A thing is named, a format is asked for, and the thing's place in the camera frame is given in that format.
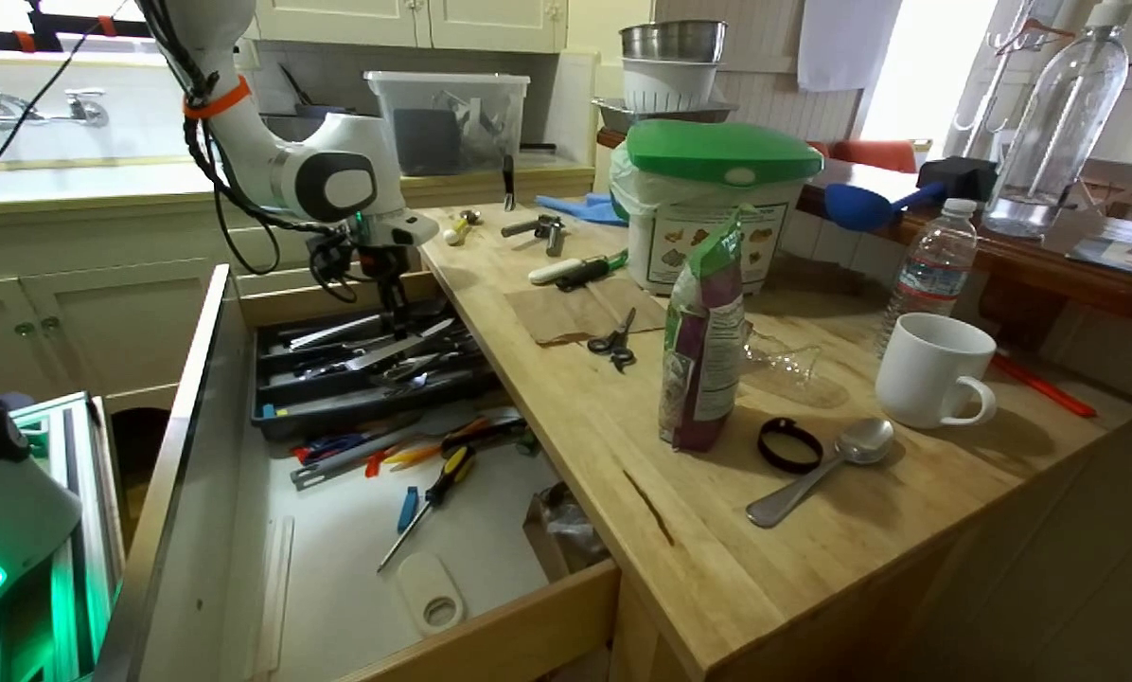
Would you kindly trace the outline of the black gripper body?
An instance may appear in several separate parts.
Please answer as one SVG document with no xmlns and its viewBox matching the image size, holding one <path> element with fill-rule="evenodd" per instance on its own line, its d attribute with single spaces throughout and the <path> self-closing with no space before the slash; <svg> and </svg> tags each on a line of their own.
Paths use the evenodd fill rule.
<svg viewBox="0 0 1132 682">
<path fill-rule="evenodd" d="M 403 284 L 403 273 L 410 270 L 410 246 L 406 244 L 375 244 L 367 222 L 346 222 L 340 229 L 323 229 L 307 244 L 307 263 L 316 284 L 340 301 L 353 305 L 353 273 L 362 273 L 377 289 L 377 305 L 387 311 L 406 311 L 410 296 Z"/>
</svg>

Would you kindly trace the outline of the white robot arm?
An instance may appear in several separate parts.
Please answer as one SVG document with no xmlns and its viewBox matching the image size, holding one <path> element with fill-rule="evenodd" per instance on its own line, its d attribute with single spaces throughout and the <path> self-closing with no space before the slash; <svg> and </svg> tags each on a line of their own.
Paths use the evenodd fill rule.
<svg viewBox="0 0 1132 682">
<path fill-rule="evenodd" d="M 304 141 L 274 132 L 235 45 L 257 0 L 135 0 L 182 88 L 182 138 L 216 196 L 260 229 L 304 233 L 310 278 L 350 301 L 360 265 L 390 316 L 410 306 L 403 273 L 433 236 L 406 213 L 403 171 L 377 118 L 324 116 Z"/>
</svg>

